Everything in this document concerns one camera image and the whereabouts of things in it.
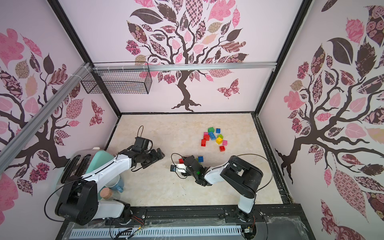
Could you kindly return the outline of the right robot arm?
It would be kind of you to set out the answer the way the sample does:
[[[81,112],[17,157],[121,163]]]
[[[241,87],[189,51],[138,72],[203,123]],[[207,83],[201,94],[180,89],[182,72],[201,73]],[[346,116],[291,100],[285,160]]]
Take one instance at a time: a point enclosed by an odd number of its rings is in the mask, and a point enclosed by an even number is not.
[[[195,183],[203,187],[227,182],[240,194],[240,212],[251,213],[264,176],[259,168],[237,156],[231,156],[227,163],[212,169],[203,167],[194,156],[184,157],[183,160],[187,177],[194,177]]]

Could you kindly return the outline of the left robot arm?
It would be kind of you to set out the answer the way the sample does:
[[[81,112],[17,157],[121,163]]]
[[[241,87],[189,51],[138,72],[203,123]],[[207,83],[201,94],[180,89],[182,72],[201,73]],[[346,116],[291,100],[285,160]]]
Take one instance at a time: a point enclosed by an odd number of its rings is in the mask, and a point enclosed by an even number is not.
[[[160,148],[152,149],[151,140],[136,137],[135,143],[120,151],[112,160],[81,177],[70,178],[61,186],[55,214],[67,221],[84,226],[97,219],[130,221],[131,206],[120,200],[98,199],[99,193],[121,173],[141,165],[142,169],[162,160],[165,154]]]

